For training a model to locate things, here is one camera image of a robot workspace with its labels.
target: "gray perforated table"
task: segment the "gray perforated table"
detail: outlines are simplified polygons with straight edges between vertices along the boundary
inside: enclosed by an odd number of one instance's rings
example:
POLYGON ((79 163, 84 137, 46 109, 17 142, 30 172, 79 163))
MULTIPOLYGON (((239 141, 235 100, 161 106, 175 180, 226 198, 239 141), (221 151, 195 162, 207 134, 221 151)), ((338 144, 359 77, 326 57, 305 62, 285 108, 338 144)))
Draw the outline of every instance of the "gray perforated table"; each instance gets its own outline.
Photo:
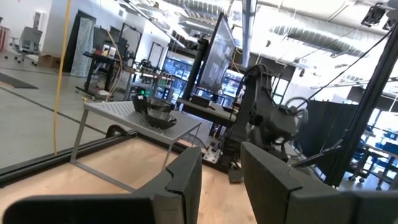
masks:
POLYGON ((111 119, 117 123, 123 124, 133 130, 136 130, 138 133, 142 135, 148 136, 150 138, 168 144, 169 148, 167 149, 167 155, 163 162, 162 170, 165 168, 167 164, 173 145, 178 140, 183 138, 186 134, 189 134, 195 129, 197 129, 195 134, 196 136, 198 134, 199 127, 201 125, 200 121, 190 118, 189 116, 184 115, 181 112, 172 111, 170 114, 177 119, 177 124, 169 129, 164 130, 149 126, 144 117, 140 113, 137 113, 134 110, 134 106, 131 101, 111 102, 111 103, 85 103, 83 116, 81 117, 81 122, 79 130, 77 132, 75 145, 72 150, 72 156, 70 158, 70 162, 84 169, 85 171, 90 172, 130 192, 135 191, 135 189, 76 160, 78 147, 81 141, 81 135, 83 134, 83 130, 86 124, 89 111, 101 115, 105 118, 111 119))

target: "gray office chair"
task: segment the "gray office chair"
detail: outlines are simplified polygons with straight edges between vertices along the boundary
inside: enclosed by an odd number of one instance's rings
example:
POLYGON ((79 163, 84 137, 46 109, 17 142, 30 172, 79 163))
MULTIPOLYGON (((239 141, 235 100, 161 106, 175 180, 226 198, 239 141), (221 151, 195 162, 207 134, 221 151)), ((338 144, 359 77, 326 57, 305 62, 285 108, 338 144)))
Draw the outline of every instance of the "gray office chair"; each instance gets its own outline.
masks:
POLYGON ((18 38, 11 37, 12 43, 10 43, 10 46, 12 46, 12 48, 21 55, 19 60, 18 57, 14 57, 18 63, 24 62, 27 55, 39 55, 39 42, 42 34, 43 32, 40 30, 25 27, 19 39, 19 44, 15 43, 15 40, 18 38))

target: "ceiling pipe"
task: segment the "ceiling pipe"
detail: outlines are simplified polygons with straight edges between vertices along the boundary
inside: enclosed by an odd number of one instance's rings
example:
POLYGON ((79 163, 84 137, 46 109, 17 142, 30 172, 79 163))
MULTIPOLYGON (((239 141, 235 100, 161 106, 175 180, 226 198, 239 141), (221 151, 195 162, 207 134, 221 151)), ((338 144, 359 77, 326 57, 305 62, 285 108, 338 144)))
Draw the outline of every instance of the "ceiling pipe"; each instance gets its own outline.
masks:
POLYGON ((242 66, 247 67, 250 59, 251 36, 256 18, 257 0, 242 0, 243 59, 242 66))

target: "black bowl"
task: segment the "black bowl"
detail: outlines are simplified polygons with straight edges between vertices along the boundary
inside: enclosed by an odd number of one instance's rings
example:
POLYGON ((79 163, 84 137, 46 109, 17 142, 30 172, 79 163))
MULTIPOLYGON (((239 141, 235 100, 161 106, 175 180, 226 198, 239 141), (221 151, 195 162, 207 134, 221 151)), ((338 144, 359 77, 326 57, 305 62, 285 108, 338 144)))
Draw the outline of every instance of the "black bowl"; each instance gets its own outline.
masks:
POLYGON ((133 96, 132 103, 138 113, 142 111, 148 113, 148 108, 168 113, 174 109, 174 104, 155 97, 133 96))
POLYGON ((143 112, 146 121, 152 126, 161 129, 168 129, 177 124, 177 119, 168 112, 148 109, 147 113, 143 112))

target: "concrete floor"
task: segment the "concrete floor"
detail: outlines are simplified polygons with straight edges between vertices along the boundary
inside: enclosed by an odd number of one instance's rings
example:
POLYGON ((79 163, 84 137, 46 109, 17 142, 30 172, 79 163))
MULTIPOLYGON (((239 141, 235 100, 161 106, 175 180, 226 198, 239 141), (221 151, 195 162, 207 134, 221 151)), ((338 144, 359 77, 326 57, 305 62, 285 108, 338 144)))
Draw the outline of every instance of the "concrete floor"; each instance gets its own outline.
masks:
MULTIPOLYGON (((10 58, 6 60, 4 53, 0 53, 0 72, 39 89, 16 89, 0 85, 0 168, 53 153, 53 112, 31 101, 54 109, 57 72, 34 67, 29 61, 20 65, 14 61, 12 54, 8 55, 10 58)), ((75 93, 75 86, 83 85, 84 81, 84 78, 62 78, 59 112, 78 121, 83 112, 83 100, 81 94, 75 93)), ((114 122, 89 113, 87 124, 106 132, 114 122)), ((78 126, 76 121, 58 115, 58 150, 73 146, 78 126)), ((82 143, 103 137, 103 133, 85 128, 82 143)))

